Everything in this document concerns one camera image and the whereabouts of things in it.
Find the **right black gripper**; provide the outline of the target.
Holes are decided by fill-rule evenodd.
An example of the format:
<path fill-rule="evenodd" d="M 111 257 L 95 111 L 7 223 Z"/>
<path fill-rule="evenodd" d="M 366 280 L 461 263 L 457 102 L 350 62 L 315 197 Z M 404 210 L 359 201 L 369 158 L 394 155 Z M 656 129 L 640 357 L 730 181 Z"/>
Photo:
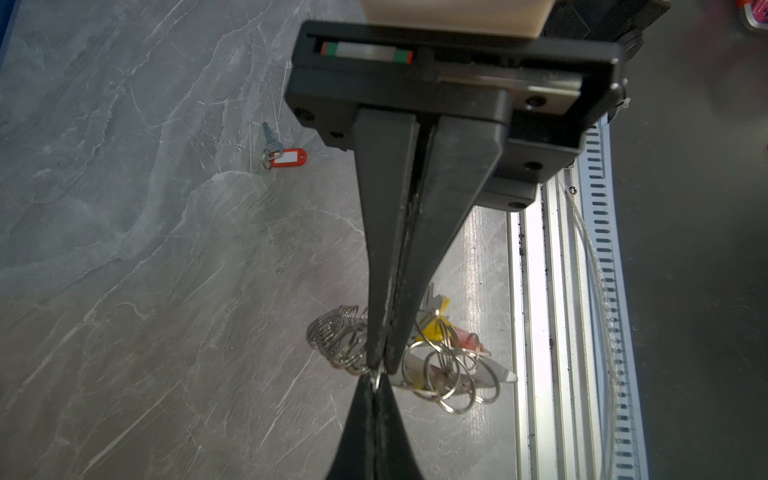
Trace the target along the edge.
<path fill-rule="evenodd" d="M 616 43 L 317 20 L 302 24 L 292 64 L 284 98 L 300 124 L 331 148 L 350 150 L 354 140 L 369 263 L 367 364 L 378 369 L 385 358 L 389 373 L 475 200 L 528 207 L 581 153 L 625 78 Z M 441 118 L 409 200 L 416 117 Z"/>

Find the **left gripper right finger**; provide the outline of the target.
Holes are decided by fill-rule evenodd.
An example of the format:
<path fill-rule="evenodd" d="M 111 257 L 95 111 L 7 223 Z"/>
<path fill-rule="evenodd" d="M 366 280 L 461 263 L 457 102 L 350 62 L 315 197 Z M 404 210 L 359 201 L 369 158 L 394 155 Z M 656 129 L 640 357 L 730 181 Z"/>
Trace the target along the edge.
<path fill-rule="evenodd" d="M 374 391 L 374 478 L 423 478 L 388 377 Z"/>

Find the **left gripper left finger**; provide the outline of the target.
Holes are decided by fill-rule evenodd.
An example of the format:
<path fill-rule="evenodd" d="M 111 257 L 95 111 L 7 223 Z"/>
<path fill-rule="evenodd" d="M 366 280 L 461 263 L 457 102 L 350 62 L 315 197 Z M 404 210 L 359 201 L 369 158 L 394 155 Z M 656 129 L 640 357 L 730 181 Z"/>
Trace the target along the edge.
<path fill-rule="evenodd" d="M 376 396 L 369 374 L 359 378 L 327 479 L 375 479 Z"/>

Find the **key with red tag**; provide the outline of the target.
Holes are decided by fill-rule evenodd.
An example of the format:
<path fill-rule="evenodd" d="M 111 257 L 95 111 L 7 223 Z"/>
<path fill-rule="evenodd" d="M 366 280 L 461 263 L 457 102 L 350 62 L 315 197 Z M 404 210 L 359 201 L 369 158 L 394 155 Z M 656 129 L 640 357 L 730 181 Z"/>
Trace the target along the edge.
<path fill-rule="evenodd" d="M 272 168 L 289 168 L 303 166 L 308 160 L 304 149 L 286 149 L 274 135 L 267 122 L 262 123 L 262 131 L 265 139 L 265 147 L 262 153 L 261 166 L 270 170 Z"/>

